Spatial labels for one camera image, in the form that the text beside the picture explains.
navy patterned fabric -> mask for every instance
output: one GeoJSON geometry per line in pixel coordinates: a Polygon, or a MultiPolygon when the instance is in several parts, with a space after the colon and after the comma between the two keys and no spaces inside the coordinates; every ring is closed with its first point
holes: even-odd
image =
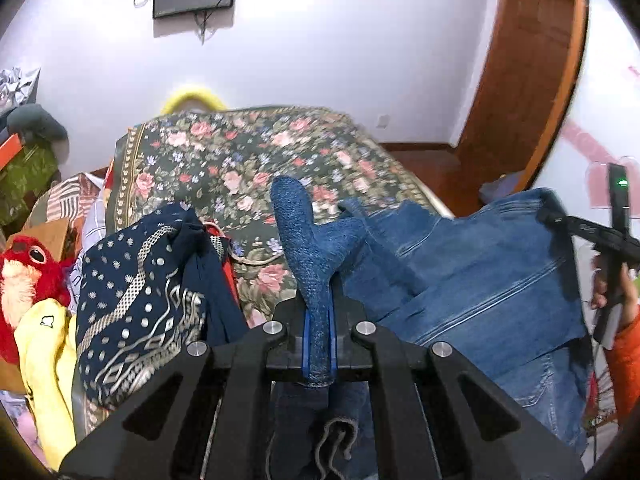
{"type": "Polygon", "coordinates": [[[226,284],[226,240],[167,204],[90,248],[78,304],[78,369],[88,398],[117,407],[190,342],[248,330],[226,284]]]}

baseboard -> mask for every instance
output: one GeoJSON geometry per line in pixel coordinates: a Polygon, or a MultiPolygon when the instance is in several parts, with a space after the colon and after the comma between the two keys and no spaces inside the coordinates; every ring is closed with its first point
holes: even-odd
{"type": "Polygon", "coordinates": [[[454,147],[446,142],[380,142],[380,146],[388,152],[454,151],[454,147]]]}

striped fabric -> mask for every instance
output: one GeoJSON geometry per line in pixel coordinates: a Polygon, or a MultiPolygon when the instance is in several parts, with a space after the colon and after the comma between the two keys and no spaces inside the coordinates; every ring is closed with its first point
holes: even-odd
{"type": "Polygon", "coordinates": [[[87,215],[99,191],[84,173],[54,186],[47,200],[47,222],[67,217],[73,225],[87,215]]]}

floral blanket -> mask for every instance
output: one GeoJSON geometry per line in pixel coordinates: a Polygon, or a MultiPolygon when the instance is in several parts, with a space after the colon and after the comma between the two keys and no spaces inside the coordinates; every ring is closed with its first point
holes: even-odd
{"type": "Polygon", "coordinates": [[[431,208],[420,183],[347,115],[326,108],[267,107],[183,112],[130,129],[116,147],[107,234],[164,202],[193,206],[233,240],[245,316],[270,319],[295,295],[269,196],[273,177],[299,179],[313,197],[316,222],[358,197],[371,210],[414,200],[431,208]]]}

wooden floor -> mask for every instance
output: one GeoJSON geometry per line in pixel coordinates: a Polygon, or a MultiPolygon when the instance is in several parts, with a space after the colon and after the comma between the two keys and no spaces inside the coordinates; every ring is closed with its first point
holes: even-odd
{"type": "Polygon", "coordinates": [[[390,151],[405,168],[423,181],[456,216],[468,216],[483,204],[478,199],[487,182],[471,165],[461,164],[445,150],[390,151]]]}

